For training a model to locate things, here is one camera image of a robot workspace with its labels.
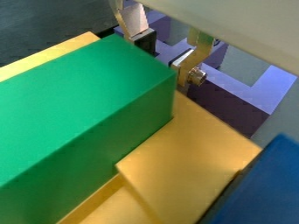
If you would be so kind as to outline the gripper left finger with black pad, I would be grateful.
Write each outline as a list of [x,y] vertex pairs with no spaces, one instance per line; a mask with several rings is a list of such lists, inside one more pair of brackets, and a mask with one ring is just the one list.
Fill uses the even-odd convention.
[[134,3],[125,6],[125,0],[109,0],[125,39],[155,56],[157,30],[150,27],[145,6]]

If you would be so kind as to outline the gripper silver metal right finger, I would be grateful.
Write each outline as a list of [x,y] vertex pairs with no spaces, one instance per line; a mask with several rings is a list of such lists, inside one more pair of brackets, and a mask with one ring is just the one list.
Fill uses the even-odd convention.
[[187,84],[199,86],[207,79],[207,73],[202,71],[201,64],[210,57],[214,44],[214,37],[190,29],[187,43],[194,46],[171,64],[178,73],[178,85],[185,88]]

